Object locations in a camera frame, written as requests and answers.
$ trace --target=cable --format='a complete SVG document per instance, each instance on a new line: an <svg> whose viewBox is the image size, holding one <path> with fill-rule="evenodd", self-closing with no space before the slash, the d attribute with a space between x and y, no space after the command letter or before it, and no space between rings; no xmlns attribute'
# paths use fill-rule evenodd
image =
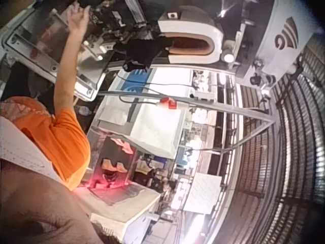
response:
<svg viewBox="0 0 325 244"><path fill-rule="evenodd" d="M130 89L132 89L132 88L142 88L142 89L145 88L145 89L147 89L147 90L151 90L151 91L153 91L153 92L155 92L155 93L158 93L158 94L160 94L160 95L164 95L164 96L168 97L168 96L165 95L165 94L159 93L158 91L153 90L153 89L148 88L148 87L145 87L145 86L132 85L132 86L128 87L127 90L130 90ZM118 98L119 98L119 100L120 100L121 102L128 103L128 104L152 104L152 105L156 105L156 103L153 103L153 102L134 102L134 101L133 101L133 102L129 102L129 101L123 100L123 99L122 99L122 96L118 96Z"/></svg>
<svg viewBox="0 0 325 244"><path fill-rule="evenodd" d="M153 104L153 105L156 105L155 103L152 103L152 102L129 102L129 101L123 100L121 96L118 96L118 98L121 102L129 103L129 104Z"/></svg>
<svg viewBox="0 0 325 244"><path fill-rule="evenodd" d="M142 84L142 85L183 85L183 86L187 86L187 87L191 87L191 88L198 88L196 86L193 86L193 85L186 85L186 84L158 84L158 83L143 83L143 82L140 82L140 81L135 81L135 80L129 80L129 79L125 79L121 76L119 76L118 74L116 74L117 77L119 77L120 79L124 80L124 81L127 81L127 82L131 82L131 83L136 83L136 84Z"/></svg>

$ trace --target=hand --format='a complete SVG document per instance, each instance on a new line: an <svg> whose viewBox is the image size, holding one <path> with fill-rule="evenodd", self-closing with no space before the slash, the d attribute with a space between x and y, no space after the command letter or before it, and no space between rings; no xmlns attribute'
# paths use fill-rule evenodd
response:
<svg viewBox="0 0 325 244"><path fill-rule="evenodd" d="M80 38L80 41L82 41L87 31L89 22L89 9L90 6L82 9L79 7L79 4L70 6L68 9L68 25L70 34L72 34L74 38Z"/></svg>

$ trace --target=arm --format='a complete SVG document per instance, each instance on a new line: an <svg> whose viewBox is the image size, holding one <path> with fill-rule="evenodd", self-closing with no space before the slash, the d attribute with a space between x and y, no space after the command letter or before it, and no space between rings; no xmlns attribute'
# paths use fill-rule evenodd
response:
<svg viewBox="0 0 325 244"><path fill-rule="evenodd" d="M69 36L64 48L60 69L54 88L54 109L58 116L64 108L73 111L73 96L77 75L77 57L89 21L89 9L80 9L79 6L69 8L68 23Z"/></svg>

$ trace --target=tan leather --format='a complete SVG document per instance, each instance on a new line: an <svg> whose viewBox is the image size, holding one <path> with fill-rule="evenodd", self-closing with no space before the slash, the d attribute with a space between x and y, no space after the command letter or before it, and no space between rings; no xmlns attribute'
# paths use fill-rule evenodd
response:
<svg viewBox="0 0 325 244"><path fill-rule="evenodd" d="M205 42L205 47L198 47L198 48L181 48L181 47L175 47L171 46L169 48L170 54L178 54L178 55L209 55L214 50L214 43L211 38L198 35L198 34L188 34L188 33L165 33L166 37L173 37L175 38L175 41L178 37L184 38L185 41L186 38L191 39L197 39Z"/></svg>

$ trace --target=metal grille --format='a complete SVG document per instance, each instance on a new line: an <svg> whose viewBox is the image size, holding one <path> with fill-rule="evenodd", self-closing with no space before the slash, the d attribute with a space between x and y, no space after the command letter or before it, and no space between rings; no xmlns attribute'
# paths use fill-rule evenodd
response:
<svg viewBox="0 0 325 244"><path fill-rule="evenodd" d="M301 54L308 75L300 75L297 80L285 75L274 87L279 131L272 126L243 145L235 194L214 243L297 243L310 214L318 207L322 209L324 53L322 40L313 36ZM309 80L309 76L318 81ZM243 87L242 94L244 107L267 109L259 102L255 89ZM260 124L246 119L244 134ZM274 178L276 167L281 167L278 185ZM272 193L275 198L269 201Z"/></svg>

